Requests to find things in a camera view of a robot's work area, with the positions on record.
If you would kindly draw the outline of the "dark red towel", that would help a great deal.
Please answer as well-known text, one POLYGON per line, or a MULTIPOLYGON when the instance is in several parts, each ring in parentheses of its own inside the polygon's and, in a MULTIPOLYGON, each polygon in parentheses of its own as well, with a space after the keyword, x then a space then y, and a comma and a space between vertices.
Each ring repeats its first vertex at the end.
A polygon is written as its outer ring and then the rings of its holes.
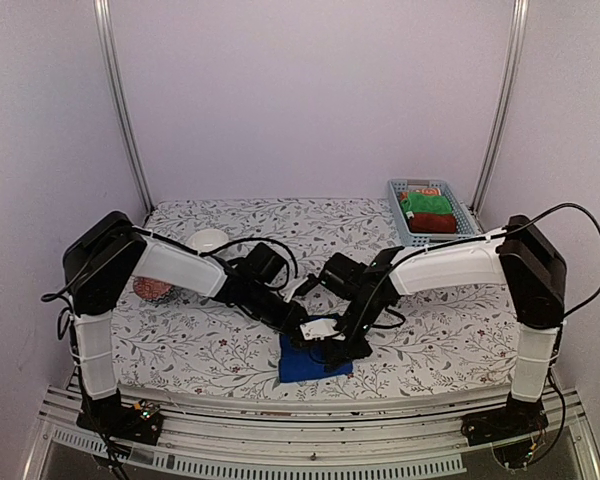
POLYGON ((457 221, 452 214, 414 213, 408 219, 408 226, 413 233, 455 234, 457 221))

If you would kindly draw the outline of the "blue towel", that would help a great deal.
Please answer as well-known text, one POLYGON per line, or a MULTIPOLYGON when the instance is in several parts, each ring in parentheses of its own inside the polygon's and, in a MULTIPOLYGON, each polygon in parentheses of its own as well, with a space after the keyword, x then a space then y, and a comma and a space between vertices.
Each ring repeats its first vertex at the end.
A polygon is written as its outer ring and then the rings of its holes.
MULTIPOLYGON (((341 318, 339 314, 326 316, 310 316, 304 323, 321 317, 341 318)), ((321 380, 353 373, 351 360, 338 360, 344 335, 325 340, 305 341, 300 326, 291 334, 281 334, 280 358, 278 360, 278 377, 281 383, 294 383, 310 380, 321 380)))

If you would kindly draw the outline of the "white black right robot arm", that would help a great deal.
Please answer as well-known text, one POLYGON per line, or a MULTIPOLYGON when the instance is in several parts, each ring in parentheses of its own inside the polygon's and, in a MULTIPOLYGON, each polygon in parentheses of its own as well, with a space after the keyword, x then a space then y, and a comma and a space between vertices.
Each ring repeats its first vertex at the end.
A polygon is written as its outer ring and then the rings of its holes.
POLYGON ((369 263, 335 254, 318 282, 348 306, 327 342, 326 364, 335 369, 368 357, 367 332, 403 297, 471 284, 503 285, 520 326, 510 391, 503 407, 483 417, 468 416, 464 424, 496 427, 507 436, 526 427, 539 429, 547 424, 541 396, 564 320, 566 273, 562 255, 524 215, 472 238, 386 248, 369 263))

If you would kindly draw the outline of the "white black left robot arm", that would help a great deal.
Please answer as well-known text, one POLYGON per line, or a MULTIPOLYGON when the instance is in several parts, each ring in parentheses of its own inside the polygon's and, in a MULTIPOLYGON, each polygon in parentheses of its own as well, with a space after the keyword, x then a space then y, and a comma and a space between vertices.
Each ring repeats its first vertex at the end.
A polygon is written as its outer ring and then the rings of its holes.
POLYGON ((186 289, 237 308, 269 328, 298 336, 306 309, 285 300, 269 285, 283 264, 267 240, 257 240, 245 257, 225 260, 135 226, 113 211, 64 253, 66 295, 73 308, 74 355, 91 419, 108 434, 128 426, 128 412, 115 400, 113 312, 127 284, 142 277, 186 289))

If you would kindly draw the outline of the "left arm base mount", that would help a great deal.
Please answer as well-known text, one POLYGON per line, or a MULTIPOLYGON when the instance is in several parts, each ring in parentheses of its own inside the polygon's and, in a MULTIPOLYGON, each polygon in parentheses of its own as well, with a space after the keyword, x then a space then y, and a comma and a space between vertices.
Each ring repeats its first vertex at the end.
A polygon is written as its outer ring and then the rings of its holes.
POLYGON ((76 425, 108 438, 156 446, 163 422, 160 408, 153 403, 141 400, 125 406, 114 399, 83 403, 76 425))

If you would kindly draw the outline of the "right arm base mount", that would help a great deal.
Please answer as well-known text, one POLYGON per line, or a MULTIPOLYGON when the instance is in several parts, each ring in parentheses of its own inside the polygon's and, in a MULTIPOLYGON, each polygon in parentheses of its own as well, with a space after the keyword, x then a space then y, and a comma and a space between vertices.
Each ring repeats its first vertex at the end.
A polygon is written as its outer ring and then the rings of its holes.
POLYGON ((496 462, 519 470, 533 460, 548 425, 541 400, 525 402, 508 395, 503 407, 464 415, 461 434, 470 446, 501 443, 492 448, 496 462))

